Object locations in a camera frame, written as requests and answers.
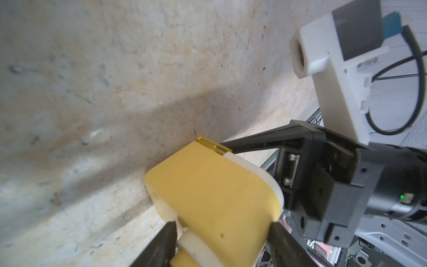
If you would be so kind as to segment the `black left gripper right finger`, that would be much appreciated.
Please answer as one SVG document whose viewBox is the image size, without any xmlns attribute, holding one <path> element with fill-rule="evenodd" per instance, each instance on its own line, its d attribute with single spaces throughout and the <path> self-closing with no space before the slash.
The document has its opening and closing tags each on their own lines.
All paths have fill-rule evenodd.
<svg viewBox="0 0 427 267">
<path fill-rule="evenodd" d="M 316 267 L 315 262 L 279 223 L 272 222 L 268 232 L 272 263 L 275 267 Z"/>
</svg>

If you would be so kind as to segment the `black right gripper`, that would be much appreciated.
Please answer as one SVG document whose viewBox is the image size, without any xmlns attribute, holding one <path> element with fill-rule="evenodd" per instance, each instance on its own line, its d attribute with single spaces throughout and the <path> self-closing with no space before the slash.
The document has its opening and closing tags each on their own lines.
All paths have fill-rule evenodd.
<svg viewBox="0 0 427 267">
<path fill-rule="evenodd" d="M 351 246 L 385 166 L 378 150 L 298 120 L 224 146 L 236 154 L 278 149 L 273 177 L 299 235 L 344 248 Z"/>
</svg>

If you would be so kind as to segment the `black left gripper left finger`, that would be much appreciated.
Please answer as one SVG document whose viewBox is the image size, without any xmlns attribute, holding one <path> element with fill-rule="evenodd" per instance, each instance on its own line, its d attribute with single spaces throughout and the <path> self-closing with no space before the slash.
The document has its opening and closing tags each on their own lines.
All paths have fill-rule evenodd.
<svg viewBox="0 0 427 267">
<path fill-rule="evenodd" d="M 169 221 L 134 260 L 131 267 L 170 267 L 170 261 L 176 255 L 176 244 L 177 225 L 175 221 Z"/>
</svg>

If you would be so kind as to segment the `yellow sharpener bottom row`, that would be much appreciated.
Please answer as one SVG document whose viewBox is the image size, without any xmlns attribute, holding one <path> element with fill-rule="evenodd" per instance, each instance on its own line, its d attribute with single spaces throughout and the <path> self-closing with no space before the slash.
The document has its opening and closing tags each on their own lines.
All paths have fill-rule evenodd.
<svg viewBox="0 0 427 267">
<path fill-rule="evenodd" d="M 197 141 L 152 168 L 144 182 L 159 216 L 183 227 L 173 267 L 253 267 L 284 205 L 268 172 Z"/>
</svg>

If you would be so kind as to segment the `yellow transparent tray bottom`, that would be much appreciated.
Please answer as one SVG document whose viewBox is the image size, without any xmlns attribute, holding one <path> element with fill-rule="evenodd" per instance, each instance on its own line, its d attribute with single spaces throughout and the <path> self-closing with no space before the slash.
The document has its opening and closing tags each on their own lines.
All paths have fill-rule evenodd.
<svg viewBox="0 0 427 267">
<path fill-rule="evenodd" d="M 229 149 L 229 148 L 227 148 L 221 144 L 218 144 L 217 142 L 214 142 L 208 138 L 200 137 L 196 141 L 198 143 L 200 143 L 201 145 L 207 147 L 208 149 L 211 149 L 214 152 L 220 154 L 221 156 L 224 156 L 228 152 L 232 153 L 231 149 Z"/>
</svg>

